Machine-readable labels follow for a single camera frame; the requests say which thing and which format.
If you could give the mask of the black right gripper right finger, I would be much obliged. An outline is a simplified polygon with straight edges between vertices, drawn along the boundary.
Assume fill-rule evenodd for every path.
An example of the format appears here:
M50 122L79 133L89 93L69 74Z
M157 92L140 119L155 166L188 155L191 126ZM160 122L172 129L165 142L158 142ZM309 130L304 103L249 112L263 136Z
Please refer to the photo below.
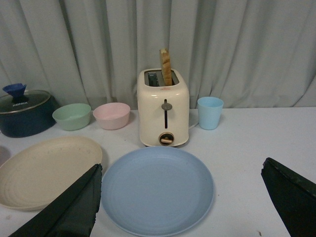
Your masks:
M269 196L292 237L316 235L316 184L272 158L261 176Z

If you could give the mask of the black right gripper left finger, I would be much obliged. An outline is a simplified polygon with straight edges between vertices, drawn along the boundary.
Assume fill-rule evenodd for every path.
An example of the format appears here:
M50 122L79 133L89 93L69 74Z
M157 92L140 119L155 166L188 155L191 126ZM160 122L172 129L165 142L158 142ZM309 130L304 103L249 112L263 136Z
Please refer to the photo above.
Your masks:
M101 199L102 165L95 164L12 237L88 237Z

